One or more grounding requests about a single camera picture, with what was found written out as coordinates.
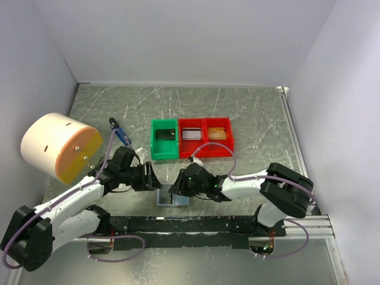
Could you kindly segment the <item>grey card holder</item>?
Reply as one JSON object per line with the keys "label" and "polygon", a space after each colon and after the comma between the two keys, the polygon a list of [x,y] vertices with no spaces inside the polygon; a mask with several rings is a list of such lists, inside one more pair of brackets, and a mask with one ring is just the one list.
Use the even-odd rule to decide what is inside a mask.
{"label": "grey card holder", "polygon": [[[172,186],[171,184],[164,183],[162,189],[164,191],[169,191],[171,186]],[[169,207],[186,207],[189,204],[190,204],[190,198],[189,197],[172,194],[172,205]]]}

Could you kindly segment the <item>green plastic bin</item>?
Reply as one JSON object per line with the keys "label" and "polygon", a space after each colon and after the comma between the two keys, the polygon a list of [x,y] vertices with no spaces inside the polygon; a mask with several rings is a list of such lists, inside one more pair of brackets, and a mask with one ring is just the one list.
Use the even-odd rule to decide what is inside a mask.
{"label": "green plastic bin", "polygon": [[[175,140],[156,140],[157,129],[175,129]],[[153,119],[150,138],[151,158],[153,160],[170,160],[179,158],[179,134],[177,119]]]}

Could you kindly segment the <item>gold card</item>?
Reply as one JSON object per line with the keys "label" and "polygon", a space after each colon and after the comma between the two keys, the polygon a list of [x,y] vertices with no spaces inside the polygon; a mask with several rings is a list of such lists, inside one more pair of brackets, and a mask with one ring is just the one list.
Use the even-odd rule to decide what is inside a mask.
{"label": "gold card", "polygon": [[223,127],[211,127],[207,129],[209,140],[226,140],[227,132]]}

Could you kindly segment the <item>dark card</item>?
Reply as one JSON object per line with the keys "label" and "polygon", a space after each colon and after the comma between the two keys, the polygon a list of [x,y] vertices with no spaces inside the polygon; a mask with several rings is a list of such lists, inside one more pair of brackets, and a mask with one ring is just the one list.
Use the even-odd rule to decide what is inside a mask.
{"label": "dark card", "polygon": [[157,129],[156,130],[156,140],[175,140],[176,130],[175,129]]}

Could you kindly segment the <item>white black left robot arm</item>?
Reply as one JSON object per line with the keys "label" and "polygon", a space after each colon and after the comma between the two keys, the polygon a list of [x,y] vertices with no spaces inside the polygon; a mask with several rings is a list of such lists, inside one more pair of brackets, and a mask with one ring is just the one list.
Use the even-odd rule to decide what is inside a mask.
{"label": "white black left robot arm", "polygon": [[134,150],[119,147],[113,157],[56,198],[34,208],[22,206],[9,222],[1,241],[3,265],[9,269],[34,271],[61,246],[82,236],[106,236],[111,229],[110,213],[93,201],[120,185],[135,191],[162,188],[151,162],[132,165]]}

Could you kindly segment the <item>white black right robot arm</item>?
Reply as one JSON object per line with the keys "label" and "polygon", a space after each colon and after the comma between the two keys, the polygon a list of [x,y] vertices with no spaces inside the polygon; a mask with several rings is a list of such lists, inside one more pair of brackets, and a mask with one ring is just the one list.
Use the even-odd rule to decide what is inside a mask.
{"label": "white black right robot arm", "polygon": [[310,203],[314,183],[307,177],[283,166],[271,163],[267,170],[252,175],[213,175],[195,162],[180,170],[169,193],[183,197],[204,194],[214,202],[230,202],[260,194],[266,203],[255,210],[247,233],[237,227],[233,233],[247,236],[266,236],[287,216],[302,219]]}

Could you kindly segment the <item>white drum with orange lid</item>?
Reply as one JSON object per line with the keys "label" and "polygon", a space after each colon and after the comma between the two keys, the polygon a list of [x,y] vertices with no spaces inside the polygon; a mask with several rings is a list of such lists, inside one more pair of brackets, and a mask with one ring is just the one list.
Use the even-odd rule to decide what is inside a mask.
{"label": "white drum with orange lid", "polygon": [[89,169],[102,144],[96,128],[60,113],[48,113],[26,131],[20,151],[29,165],[71,185]]}

